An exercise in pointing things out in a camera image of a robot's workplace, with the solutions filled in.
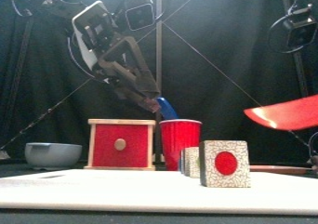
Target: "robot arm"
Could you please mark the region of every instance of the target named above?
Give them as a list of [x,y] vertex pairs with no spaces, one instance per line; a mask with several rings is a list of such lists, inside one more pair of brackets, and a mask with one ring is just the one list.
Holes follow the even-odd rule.
[[[115,22],[100,1],[72,19],[83,59],[92,73],[103,74],[115,93],[151,112],[159,110],[155,100],[161,92],[140,48],[131,36],[115,30]],[[131,56],[132,66],[124,63]]]
[[140,48],[131,36],[118,30],[114,16],[100,1],[91,6],[63,0],[19,0],[32,12],[48,13],[71,20],[79,50],[91,74],[104,80],[122,99],[130,99],[146,110],[161,109],[157,97],[161,92],[153,78]]

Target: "red circle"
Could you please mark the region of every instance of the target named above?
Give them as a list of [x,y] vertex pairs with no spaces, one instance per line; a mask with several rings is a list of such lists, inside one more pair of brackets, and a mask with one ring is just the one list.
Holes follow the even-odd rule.
[[238,159],[231,152],[221,152],[215,157],[217,170],[226,176],[234,174],[238,169]]

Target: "wooden box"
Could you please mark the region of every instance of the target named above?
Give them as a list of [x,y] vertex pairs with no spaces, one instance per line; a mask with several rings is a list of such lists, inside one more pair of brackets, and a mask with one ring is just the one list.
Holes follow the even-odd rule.
[[154,170],[155,121],[90,119],[88,169]]

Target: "black backdrop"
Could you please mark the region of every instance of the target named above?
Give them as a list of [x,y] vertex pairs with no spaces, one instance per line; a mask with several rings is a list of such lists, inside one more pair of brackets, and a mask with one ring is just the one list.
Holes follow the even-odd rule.
[[[64,1],[90,5],[96,0]],[[115,11],[120,0],[102,1]],[[20,17],[10,0],[0,0],[0,4],[4,145],[87,77],[70,59],[67,38],[56,19],[39,14]],[[163,9],[162,95],[181,118],[203,122],[202,140],[246,140],[251,164],[305,163],[309,151],[297,138],[289,132],[262,127],[243,114],[246,108],[259,104],[302,97],[293,55],[267,47],[267,31],[285,15],[282,0],[163,0]],[[26,60],[19,66],[27,25],[32,25],[32,31]],[[155,25],[124,33],[138,40],[157,76]],[[316,39],[301,54],[310,94],[317,91],[317,47]],[[106,84],[91,81],[7,146],[10,156],[24,158],[26,143],[44,141],[83,145],[82,159],[87,159],[91,118],[155,119],[155,114],[120,100]],[[295,134],[307,141],[312,132]]]

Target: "red plastic cup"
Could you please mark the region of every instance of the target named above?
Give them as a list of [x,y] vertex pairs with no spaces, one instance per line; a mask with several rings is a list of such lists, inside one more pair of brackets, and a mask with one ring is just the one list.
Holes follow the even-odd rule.
[[199,146],[202,122],[174,119],[161,122],[162,144],[167,171],[177,171],[182,150]]

